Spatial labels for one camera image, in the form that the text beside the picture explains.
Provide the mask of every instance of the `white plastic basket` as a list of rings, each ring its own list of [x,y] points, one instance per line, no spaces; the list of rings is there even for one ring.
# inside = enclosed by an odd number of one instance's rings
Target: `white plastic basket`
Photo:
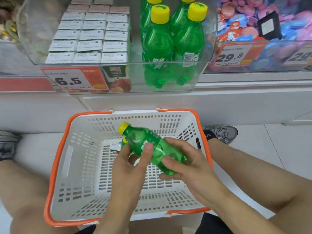
[[[127,121],[147,127],[161,137],[183,139],[202,152],[212,165],[208,143],[196,112],[189,109],[91,112],[68,121],[53,163],[44,216],[53,226],[76,226],[97,222],[111,195],[112,165],[109,150],[123,136],[117,132]],[[160,170],[148,165],[138,206],[131,220],[170,217],[208,211],[182,181],[162,181]]]

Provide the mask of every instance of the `leg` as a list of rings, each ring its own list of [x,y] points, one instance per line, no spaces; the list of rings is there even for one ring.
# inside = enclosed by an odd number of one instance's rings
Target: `leg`
[[[11,160],[0,161],[0,199],[12,216],[11,234],[74,234],[77,227],[56,228],[43,218],[48,182]]]
[[[213,160],[253,200],[276,213],[270,220],[288,234],[312,230],[312,181],[208,140]]]

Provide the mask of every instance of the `person's right hand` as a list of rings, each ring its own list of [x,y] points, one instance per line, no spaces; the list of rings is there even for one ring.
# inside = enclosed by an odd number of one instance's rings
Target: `person's right hand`
[[[228,192],[228,188],[217,177],[204,154],[184,140],[165,138],[165,140],[180,150],[185,163],[180,163],[169,156],[162,158],[162,163],[177,173],[172,176],[160,174],[162,180],[182,180],[193,196],[203,205],[212,208],[220,198]]]

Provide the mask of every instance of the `tile floor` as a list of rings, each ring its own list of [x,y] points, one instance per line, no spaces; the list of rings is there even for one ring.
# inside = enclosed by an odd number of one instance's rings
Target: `tile floor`
[[[312,125],[283,126],[248,125],[237,126],[239,135],[231,144],[252,156],[284,168],[302,177],[312,179]],[[49,177],[57,146],[62,133],[25,135],[18,148],[16,161],[38,174]],[[232,179],[217,165],[214,169],[228,188],[247,204],[269,218],[273,213],[249,198]],[[10,215],[0,204],[0,234],[9,234]],[[176,224],[196,229],[201,215],[177,216]]]

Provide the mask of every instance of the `hand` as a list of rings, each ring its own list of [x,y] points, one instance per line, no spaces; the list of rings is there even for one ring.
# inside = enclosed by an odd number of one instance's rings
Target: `hand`
[[[130,145],[123,146],[113,163],[112,193],[109,206],[122,205],[123,209],[133,212],[145,181],[147,165],[153,156],[154,146],[147,143],[143,149],[140,162],[136,167],[135,156],[130,154]]]
[[[212,208],[222,194],[229,192],[227,187],[217,177],[203,153],[184,140],[173,138],[165,138],[165,140],[179,149],[186,161],[182,164],[169,156],[163,157],[163,164],[177,173],[172,176],[160,174],[159,178],[182,180],[199,202]]]

